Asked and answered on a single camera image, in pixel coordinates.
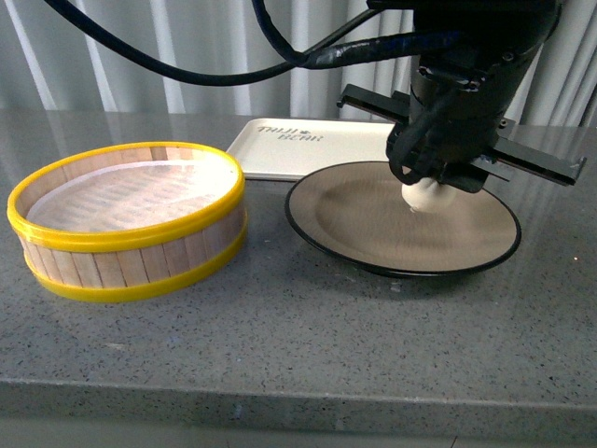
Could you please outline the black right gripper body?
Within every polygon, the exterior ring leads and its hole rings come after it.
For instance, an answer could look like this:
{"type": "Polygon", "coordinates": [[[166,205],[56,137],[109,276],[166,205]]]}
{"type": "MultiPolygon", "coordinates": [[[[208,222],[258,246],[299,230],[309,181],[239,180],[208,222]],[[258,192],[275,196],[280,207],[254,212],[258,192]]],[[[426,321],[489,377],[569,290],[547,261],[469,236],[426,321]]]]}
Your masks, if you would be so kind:
{"type": "Polygon", "coordinates": [[[586,158],[560,159],[507,137],[512,123],[504,113],[523,76],[515,64],[487,72],[421,65],[411,72],[409,94],[383,96],[349,84],[338,105],[394,122],[385,154],[392,174],[405,185],[430,177],[476,193],[490,175],[509,179],[510,167],[573,185],[586,158]]]}

